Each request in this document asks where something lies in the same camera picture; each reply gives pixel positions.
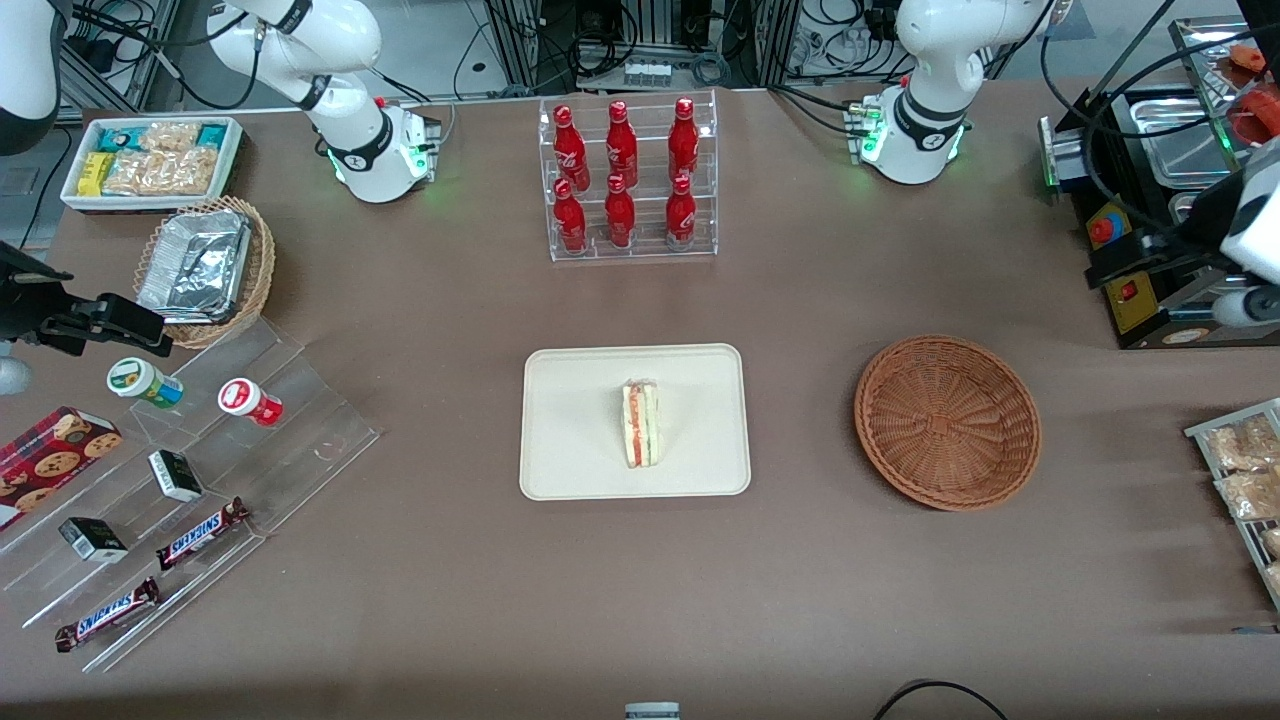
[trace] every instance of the table surface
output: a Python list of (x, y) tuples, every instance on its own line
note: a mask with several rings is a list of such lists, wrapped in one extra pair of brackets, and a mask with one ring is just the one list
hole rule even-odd
[[(718, 101), (721, 255), (643, 266), (548, 260), (536, 101), (462, 108), (439, 181), (385, 206), (334, 182), (302, 114), (242, 115), (239, 195), (278, 243), (268, 316), (385, 436), (105, 675), (0, 603), (0, 716), (856, 719), (915, 678), (1024, 720), (1280, 712), (1280, 638), (1229, 634), (1275, 614), (1181, 436), (1280, 395), (1280, 356), (1115, 348), (1069, 204), (1041, 190), (1048, 95), (992, 83), (925, 187), (850, 167), (769, 94)], [(68, 211), (50, 261), (128, 293), (155, 223)], [(1043, 457), (998, 509), (915, 505), (858, 446), (860, 370), (920, 333), (987, 346), (1036, 397)], [(521, 495), (531, 352), (700, 342), (744, 357), (745, 493)], [(17, 354), (37, 379), (0, 437), (60, 404), (124, 414), (101, 382), (124, 348)], [(984, 716), (920, 694), (897, 716)]]

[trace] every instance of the clear acrylic shelf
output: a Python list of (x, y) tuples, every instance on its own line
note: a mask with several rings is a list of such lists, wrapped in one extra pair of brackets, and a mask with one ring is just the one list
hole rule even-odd
[[(24, 628), (49, 635), (49, 652), (58, 628), (155, 575), (164, 597), (160, 606), (138, 610), (72, 651), (69, 657), (86, 673), (119, 662), (378, 439), (378, 432), (316, 374), (302, 347), (266, 320), (221, 338), (174, 375), (186, 388), (182, 402), (170, 410), (134, 404), (116, 423), (125, 442), (91, 468), (97, 477), (77, 478), (3, 538), (4, 602), (24, 619)], [(218, 409), (216, 392), (233, 377), (248, 377), (284, 402), (275, 427), (262, 428)], [(187, 456), (205, 487), (198, 501), (183, 503), (160, 493), (147, 462), (157, 448)], [(252, 512), (250, 519), (161, 574), (155, 551), (237, 496)], [(68, 516), (106, 520), (129, 553), (115, 565), (81, 560), (58, 533)]]
[[(677, 252), (667, 246), (667, 199), (671, 196), (671, 177), (667, 172), (667, 135), (675, 120), (676, 100), (694, 101), (694, 123), (698, 126), (698, 169), (692, 179), (692, 196), (698, 201), (694, 218), (694, 241), (689, 250)], [(714, 91), (655, 92), (627, 96), (627, 115), (636, 131), (640, 154), (640, 178), (631, 188), (636, 205), (636, 237), (631, 247), (621, 250), (608, 238), (604, 217), (605, 184), (609, 163), (604, 140), (609, 132), (611, 96), (582, 96), (543, 100), (539, 105), (538, 150), (541, 161), (543, 204), (547, 206), (547, 237), (553, 261), (573, 260), (627, 260), (640, 258), (689, 258), (716, 255), (719, 250), (717, 138), (719, 126)], [(573, 110), (573, 124), (586, 142), (586, 167), (591, 173), (591, 186), (577, 196), (586, 211), (586, 243), (584, 255), (570, 255), (559, 241), (553, 206), (556, 196), (552, 184), (559, 177), (556, 164), (556, 124), (550, 113), (557, 105)]]

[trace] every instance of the coca-cola bottle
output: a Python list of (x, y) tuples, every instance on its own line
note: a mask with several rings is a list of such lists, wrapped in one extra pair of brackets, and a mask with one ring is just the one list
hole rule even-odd
[(621, 173), (609, 176), (609, 197), (604, 200), (604, 215), (609, 220), (609, 242), (626, 250), (636, 232), (636, 204), (627, 192), (627, 182)]
[(553, 190), (556, 205), (552, 206), (552, 214), (556, 215), (556, 231), (564, 252), (581, 255), (586, 252), (586, 213), (582, 211), (582, 204), (573, 197), (573, 187), (564, 178), (556, 178)]
[(556, 119), (556, 164), (561, 177), (572, 183), (573, 192), (586, 192), (591, 187), (591, 172), (586, 169), (582, 133), (573, 127), (573, 111), (568, 105), (557, 105), (552, 117)]
[(689, 97), (676, 100), (676, 122), (667, 137), (667, 150), (671, 181), (675, 182), (680, 173), (692, 177), (698, 169), (698, 127), (694, 126), (694, 101)]
[(627, 187), (640, 182), (640, 158), (636, 151), (636, 131), (627, 119), (627, 104), (609, 102), (609, 135), (604, 138), (609, 154), (609, 172), (618, 173)]
[(698, 202), (689, 193), (691, 184), (687, 173), (676, 176), (671, 183), (671, 197), (667, 199), (667, 247), (676, 252), (684, 252), (694, 243), (694, 215), (698, 213)]

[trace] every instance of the red button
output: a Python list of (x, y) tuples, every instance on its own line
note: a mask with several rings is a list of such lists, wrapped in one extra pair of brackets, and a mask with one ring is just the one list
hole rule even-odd
[(1089, 238), (1093, 242), (1107, 242), (1112, 238), (1115, 228), (1110, 218), (1100, 218), (1089, 225)]

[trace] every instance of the white tray of snacks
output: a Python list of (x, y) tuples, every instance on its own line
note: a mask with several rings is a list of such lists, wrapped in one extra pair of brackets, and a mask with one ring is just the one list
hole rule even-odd
[(225, 115), (92, 120), (63, 183), (63, 202), (82, 213), (145, 213), (215, 200), (242, 136)]
[[(628, 432), (625, 391), (640, 380), (660, 398), (649, 398), (658, 407), (643, 441)], [(631, 450), (658, 437), (653, 464), (632, 468)], [(750, 482), (733, 346), (539, 350), (525, 363), (520, 489), (530, 500), (737, 495)]]

